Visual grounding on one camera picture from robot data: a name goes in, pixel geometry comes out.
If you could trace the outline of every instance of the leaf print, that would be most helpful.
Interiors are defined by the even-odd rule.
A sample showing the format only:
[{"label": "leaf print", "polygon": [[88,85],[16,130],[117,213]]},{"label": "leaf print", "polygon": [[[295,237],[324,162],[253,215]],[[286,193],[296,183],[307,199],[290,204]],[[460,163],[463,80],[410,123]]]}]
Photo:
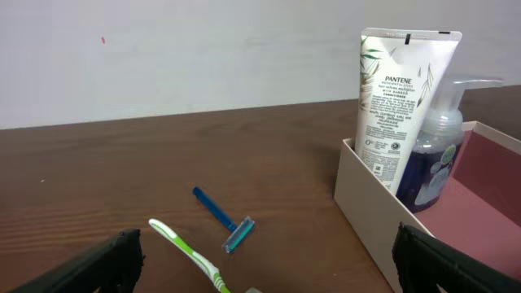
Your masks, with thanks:
[{"label": "leaf print", "polygon": [[389,57],[391,57],[394,54],[394,51],[396,51],[396,48],[392,49],[391,52],[389,52]]},{"label": "leaf print", "polygon": [[373,74],[371,74],[371,76],[373,76],[379,69],[380,69],[380,62],[378,62],[376,64],[376,67],[374,68]]},{"label": "leaf print", "polygon": [[361,54],[361,57],[362,58],[375,59],[375,60],[381,59],[381,58],[374,57],[373,55],[369,55],[369,54]]},{"label": "leaf print", "polygon": [[427,95],[427,93],[431,92],[431,87],[432,87],[433,81],[434,81],[434,75],[432,74],[431,64],[429,63],[429,66],[427,67],[427,79],[425,80],[425,82],[423,82],[422,94],[420,95],[420,99],[418,100],[418,104],[416,104],[416,107],[419,107],[422,104],[423,100],[425,99],[425,96]]},{"label": "leaf print", "polygon": [[369,36],[367,36],[365,39],[363,39],[363,40],[361,41],[360,46],[364,46],[364,43],[367,41],[367,38],[368,38],[368,37],[369,37]]}]

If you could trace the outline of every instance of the blue liquid soap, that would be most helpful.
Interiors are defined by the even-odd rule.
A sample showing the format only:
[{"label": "blue liquid soap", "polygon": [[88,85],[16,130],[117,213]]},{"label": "blue liquid soap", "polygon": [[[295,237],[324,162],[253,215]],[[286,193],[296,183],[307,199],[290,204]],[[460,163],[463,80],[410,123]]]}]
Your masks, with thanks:
[{"label": "blue liquid soap", "polygon": [[468,89],[501,86],[483,77],[448,76],[436,93],[405,166],[396,197],[411,211],[420,212],[440,198],[463,142],[463,116],[458,110]]},{"label": "blue liquid soap", "polygon": [[413,151],[396,197],[411,212],[430,208],[440,198],[460,148],[461,143],[433,153]]}]

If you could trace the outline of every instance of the blue razor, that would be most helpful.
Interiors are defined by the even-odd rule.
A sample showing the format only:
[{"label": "blue razor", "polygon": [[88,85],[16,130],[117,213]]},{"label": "blue razor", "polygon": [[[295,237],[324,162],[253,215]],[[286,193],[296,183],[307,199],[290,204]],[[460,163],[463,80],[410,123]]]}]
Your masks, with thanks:
[{"label": "blue razor", "polygon": [[199,187],[195,187],[192,191],[197,199],[204,206],[210,210],[210,212],[222,223],[229,231],[231,231],[231,235],[228,237],[226,242],[222,245],[225,249],[226,253],[231,253],[252,231],[255,226],[254,220],[252,220],[249,216],[247,216],[244,221],[237,226],[234,221],[226,215],[226,213],[219,208],[217,203],[215,203],[210,197],[204,193]]}]

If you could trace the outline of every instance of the razor blade head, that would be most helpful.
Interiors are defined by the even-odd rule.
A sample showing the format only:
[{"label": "razor blade head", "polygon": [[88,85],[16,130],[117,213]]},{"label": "razor blade head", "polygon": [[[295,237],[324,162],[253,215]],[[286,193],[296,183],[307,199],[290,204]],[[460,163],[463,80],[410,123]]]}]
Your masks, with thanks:
[{"label": "razor blade head", "polygon": [[235,229],[235,231],[228,237],[226,242],[222,244],[226,253],[231,253],[234,249],[250,234],[255,226],[255,221],[249,216]]}]

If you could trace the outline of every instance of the white tube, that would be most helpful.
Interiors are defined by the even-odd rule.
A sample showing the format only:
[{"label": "white tube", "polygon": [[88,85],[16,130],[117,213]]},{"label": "white tube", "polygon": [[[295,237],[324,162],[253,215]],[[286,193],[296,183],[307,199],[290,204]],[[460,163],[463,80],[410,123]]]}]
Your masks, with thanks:
[{"label": "white tube", "polygon": [[461,38],[460,32],[362,31],[355,152],[393,195]]}]

